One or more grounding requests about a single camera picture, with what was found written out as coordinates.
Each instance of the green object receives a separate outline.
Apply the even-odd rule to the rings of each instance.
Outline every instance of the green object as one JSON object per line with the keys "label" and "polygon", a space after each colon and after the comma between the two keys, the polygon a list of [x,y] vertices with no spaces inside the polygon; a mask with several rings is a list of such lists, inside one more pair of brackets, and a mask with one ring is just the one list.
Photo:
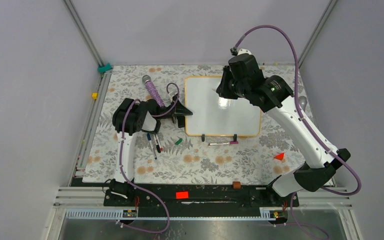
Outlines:
{"label": "green object", "polygon": [[175,144],[175,145],[179,145],[182,141],[183,141],[183,139],[180,138],[180,139],[177,140],[177,142],[175,142],[174,144]]}
{"label": "green object", "polygon": [[103,74],[105,73],[106,71],[112,69],[113,67],[111,66],[111,64],[107,63],[105,66],[101,66],[101,67],[98,67],[98,72],[100,74]]}

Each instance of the purple glitter microphone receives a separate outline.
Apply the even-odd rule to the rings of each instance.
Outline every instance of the purple glitter microphone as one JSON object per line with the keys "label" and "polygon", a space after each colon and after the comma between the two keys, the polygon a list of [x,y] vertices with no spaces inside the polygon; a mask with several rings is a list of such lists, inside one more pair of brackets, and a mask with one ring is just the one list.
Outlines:
{"label": "purple glitter microphone", "polygon": [[156,103],[161,107],[165,107],[163,100],[161,99],[160,95],[158,94],[157,89],[155,88],[154,84],[151,81],[151,77],[148,75],[144,75],[142,77],[142,82],[145,84],[146,89],[148,90],[149,94],[153,99],[155,99]]}

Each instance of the gray floor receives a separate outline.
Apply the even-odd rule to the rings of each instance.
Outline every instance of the gray floor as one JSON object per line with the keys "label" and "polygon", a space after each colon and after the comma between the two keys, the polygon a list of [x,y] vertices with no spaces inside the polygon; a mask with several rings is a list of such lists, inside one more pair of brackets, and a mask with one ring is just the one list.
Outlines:
{"label": "gray floor", "polygon": [[[302,223],[315,224],[326,230],[331,240],[346,239],[340,216],[334,210],[294,211]],[[135,227],[150,230],[164,228],[165,221],[135,221]],[[319,238],[323,233],[308,228]],[[59,240],[307,240],[297,226],[272,227],[266,221],[171,221],[161,234],[120,228],[113,220],[66,219]]]}

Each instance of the teal clamp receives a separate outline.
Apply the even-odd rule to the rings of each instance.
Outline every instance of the teal clamp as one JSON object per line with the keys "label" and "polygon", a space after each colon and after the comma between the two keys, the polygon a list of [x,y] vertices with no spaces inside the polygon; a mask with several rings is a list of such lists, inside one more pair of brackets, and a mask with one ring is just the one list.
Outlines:
{"label": "teal clamp", "polygon": [[101,67],[98,67],[98,72],[100,74],[103,74],[105,73],[106,71],[112,69],[113,67],[111,66],[111,64],[107,63],[105,66],[101,66]]}

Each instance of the blue marker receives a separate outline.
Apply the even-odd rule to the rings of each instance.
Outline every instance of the blue marker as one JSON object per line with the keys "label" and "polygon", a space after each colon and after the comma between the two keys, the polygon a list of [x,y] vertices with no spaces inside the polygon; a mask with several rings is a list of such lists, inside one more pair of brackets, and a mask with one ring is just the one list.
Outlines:
{"label": "blue marker", "polygon": [[149,133],[147,133],[146,137],[148,138],[149,145],[151,146],[151,150],[153,152],[153,156],[155,157],[155,160],[157,160],[157,154],[155,153],[154,145],[152,145],[151,135]]}

